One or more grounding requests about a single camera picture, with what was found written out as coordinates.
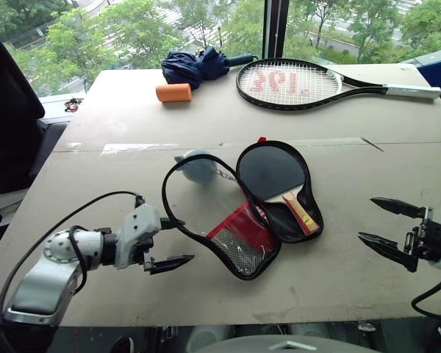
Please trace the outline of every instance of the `black office chair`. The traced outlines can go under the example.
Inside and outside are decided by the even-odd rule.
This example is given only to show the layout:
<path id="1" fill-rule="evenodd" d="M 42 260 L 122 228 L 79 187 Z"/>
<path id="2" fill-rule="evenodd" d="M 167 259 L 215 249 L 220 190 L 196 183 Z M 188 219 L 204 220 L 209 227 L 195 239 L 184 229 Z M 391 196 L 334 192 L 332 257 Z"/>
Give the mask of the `black office chair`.
<path id="1" fill-rule="evenodd" d="M 0 208 L 24 197 L 67 125 L 43 128 L 43 116 L 42 104 L 0 41 Z M 0 227 L 0 239 L 5 229 Z"/>

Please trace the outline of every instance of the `racket strings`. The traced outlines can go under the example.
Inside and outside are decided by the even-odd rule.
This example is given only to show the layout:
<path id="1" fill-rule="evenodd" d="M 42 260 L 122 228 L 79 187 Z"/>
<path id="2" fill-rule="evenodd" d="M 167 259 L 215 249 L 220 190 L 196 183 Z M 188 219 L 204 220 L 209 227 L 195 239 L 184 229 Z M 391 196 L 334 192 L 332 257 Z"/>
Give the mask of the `racket strings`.
<path id="1" fill-rule="evenodd" d="M 299 105 L 340 92 L 335 76 L 297 63 L 262 63 L 245 70 L 240 88 L 249 96 L 273 104 Z"/>

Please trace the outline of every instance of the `tennis racket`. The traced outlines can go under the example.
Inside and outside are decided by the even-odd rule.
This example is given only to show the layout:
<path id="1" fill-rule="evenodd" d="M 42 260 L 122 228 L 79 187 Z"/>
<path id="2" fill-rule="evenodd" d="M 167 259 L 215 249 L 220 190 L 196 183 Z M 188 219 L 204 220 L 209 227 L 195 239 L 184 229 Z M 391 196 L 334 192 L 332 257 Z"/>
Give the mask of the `tennis racket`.
<path id="1" fill-rule="evenodd" d="M 437 99 L 441 94 L 438 87 L 363 82 L 292 59 L 247 64 L 237 75 L 237 89 L 247 101 L 277 110 L 306 110 L 365 93 L 422 99 Z"/>

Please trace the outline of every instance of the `black cable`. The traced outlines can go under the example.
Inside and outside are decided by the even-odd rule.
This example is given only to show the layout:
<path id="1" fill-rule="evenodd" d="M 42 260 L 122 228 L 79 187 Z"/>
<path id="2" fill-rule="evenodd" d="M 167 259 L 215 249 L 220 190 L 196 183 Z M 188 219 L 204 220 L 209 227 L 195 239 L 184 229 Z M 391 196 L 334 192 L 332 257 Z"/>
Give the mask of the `black cable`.
<path id="1" fill-rule="evenodd" d="M 16 273 L 18 272 L 20 267 L 23 265 L 23 263 L 26 261 L 26 259 L 31 255 L 31 253 L 34 250 L 36 250 L 36 248 L 50 234 L 52 234 L 58 227 L 60 227 L 63 223 L 68 221 L 70 218 L 74 217 L 77 213 L 83 211 L 85 208 L 89 207 L 90 205 L 94 204 L 95 202 L 100 201 L 101 199 L 105 199 L 105 198 L 107 198 L 109 196 L 121 195 L 121 194 L 127 194 L 127 195 L 135 196 L 135 198 L 136 198 L 135 207 L 138 207 L 139 205 L 141 205 L 143 203 L 143 197 L 141 195 L 139 195 L 138 193 L 134 193 L 132 191 L 113 191 L 113 192 L 110 192 L 110 193 L 105 193 L 104 195 L 98 196 L 97 198 L 87 202 L 83 206 L 81 206 L 81 207 L 77 208 L 76 210 L 74 210 L 73 212 L 69 213 L 66 217 L 64 217 L 63 219 L 58 221 L 54 226 L 52 226 L 52 228 L 50 230 L 48 230 L 41 238 L 39 238 L 31 246 L 31 248 L 29 248 L 29 250 L 26 252 L 26 254 L 16 263 L 15 267 L 13 268 L 13 270 L 11 270 L 10 274 L 8 275 L 7 279 L 5 280 L 3 288 L 1 289 L 1 292 L 0 292 L 0 326 L 4 325 L 3 306 L 4 306 L 5 298 L 7 296 L 8 289 L 10 288 L 11 282 L 12 282 L 13 278 L 15 277 Z M 79 258 L 79 262 L 80 262 L 80 265 L 82 265 L 82 262 L 84 263 L 85 260 L 83 259 L 82 253 L 80 252 L 80 250 L 78 249 L 78 246 L 76 245 L 75 239 L 73 239 L 73 243 L 72 243 L 71 238 L 72 237 L 69 236 L 69 240 L 71 241 L 73 250 L 75 251 L 77 257 L 79 257 L 79 254 L 80 254 L 81 259 Z M 86 264 L 85 264 L 84 268 L 85 268 L 85 281 L 86 281 L 86 275 L 87 275 L 86 274 Z M 81 290 L 80 287 L 83 287 L 83 285 L 85 285 L 85 282 L 82 280 L 82 284 L 79 286 L 79 288 L 77 288 L 76 293 L 79 290 Z M 8 342 L 7 337 L 5 336 L 4 332 L 1 331 L 1 330 L 0 330 L 0 338 L 1 338 L 2 343 L 5 345 L 5 349 L 6 350 L 8 350 L 10 353 L 16 353 L 16 350 L 10 345 L 10 342 Z"/>
<path id="2" fill-rule="evenodd" d="M 412 307 L 413 307 L 413 309 L 418 311 L 420 314 L 424 314 L 426 316 L 429 316 L 430 318 L 436 318 L 438 320 L 441 320 L 441 315 L 430 313 L 430 312 L 428 312 L 426 310 L 423 310 L 423 309 L 421 309 L 421 308 L 419 308 L 417 306 L 417 304 L 419 302 L 421 302 L 422 300 L 432 296 L 433 294 L 439 292 L 440 290 L 441 290 L 441 282 L 438 283 L 437 285 L 435 285 L 432 289 L 430 289 L 430 290 L 426 291 L 425 293 L 420 294 L 419 296 L 417 296 L 415 299 L 412 300 Z"/>
<path id="3" fill-rule="evenodd" d="M 68 239 L 71 242 L 73 251 L 75 252 L 77 259 L 79 259 L 80 268 L 82 269 L 82 282 L 80 283 L 79 287 L 75 290 L 75 292 L 73 292 L 74 295 L 80 292 L 85 286 L 85 283 L 87 282 L 87 272 L 88 272 L 87 262 L 85 261 L 85 258 L 83 258 L 82 252 L 80 251 L 79 246 L 77 245 L 77 242 L 75 240 L 74 233 L 77 230 L 88 230 L 88 229 L 85 229 L 81 226 L 72 226 L 68 230 Z"/>

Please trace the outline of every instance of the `navy blue umbrella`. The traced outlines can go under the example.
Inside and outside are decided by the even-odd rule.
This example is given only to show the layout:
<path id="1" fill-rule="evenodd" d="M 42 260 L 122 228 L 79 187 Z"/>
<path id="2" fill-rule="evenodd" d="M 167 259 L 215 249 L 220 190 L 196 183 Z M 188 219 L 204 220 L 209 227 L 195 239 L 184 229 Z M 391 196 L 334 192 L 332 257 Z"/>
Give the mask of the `navy blue umbrella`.
<path id="1" fill-rule="evenodd" d="M 170 51 L 162 62 L 162 71 L 167 83 L 189 83 L 195 90 L 204 79 L 217 79 L 227 74 L 230 67 L 250 63 L 254 58 L 252 54 L 227 58 L 213 47 L 202 51 L 198 57 Z"/>

